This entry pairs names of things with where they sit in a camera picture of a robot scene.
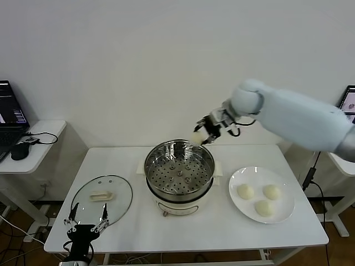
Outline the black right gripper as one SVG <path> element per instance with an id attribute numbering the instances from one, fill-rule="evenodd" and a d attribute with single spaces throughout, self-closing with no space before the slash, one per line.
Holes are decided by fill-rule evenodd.
<path id="1" fill-rule="evenodd" d="M 207 117 L 203 117 L 197 122 L 194 132 L 204 128 L 208 132 L 209 136 L 202 143 L 211 144 L 221 136 L 222 129 L 224 129 L 227 133 L 230 133 L 228 118 L 226 110 L 213 110 Z"/>

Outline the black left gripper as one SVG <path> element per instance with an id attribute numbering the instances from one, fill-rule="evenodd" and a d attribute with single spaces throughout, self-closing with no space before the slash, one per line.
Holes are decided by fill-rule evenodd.
<path id="1" fill-rule="evenodd" d="M 103 214 L 97 225 L 77 224 L 75 216 L 79 203 L 71 208 L 68 218 L 63 222 L 67 226 L 67 236 L 72 241 L 69 258 L 87 258 L 91 241 L 96 239 L 96 232 L 103 232 L 109 225 L 107 204 L 103 206 Z"/>

